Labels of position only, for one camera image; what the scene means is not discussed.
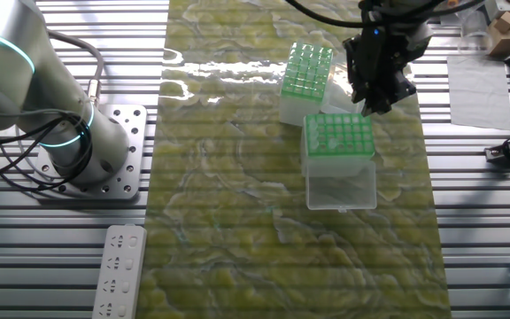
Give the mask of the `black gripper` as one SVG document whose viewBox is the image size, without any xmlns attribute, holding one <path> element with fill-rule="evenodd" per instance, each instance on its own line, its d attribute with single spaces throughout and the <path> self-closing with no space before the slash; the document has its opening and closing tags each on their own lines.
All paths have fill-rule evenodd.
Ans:
<svg viewBox="0 0 510 319">
<path fill-rule="evenodd" d="M 352 102 L 361 103 L 360 113 L 388 113 L 394 104 L 416 93 L 404 68 L 409 58 L 409 39 L 393 27 L 365 27 L 359 35 L 344 40 Z"/>
</svg>

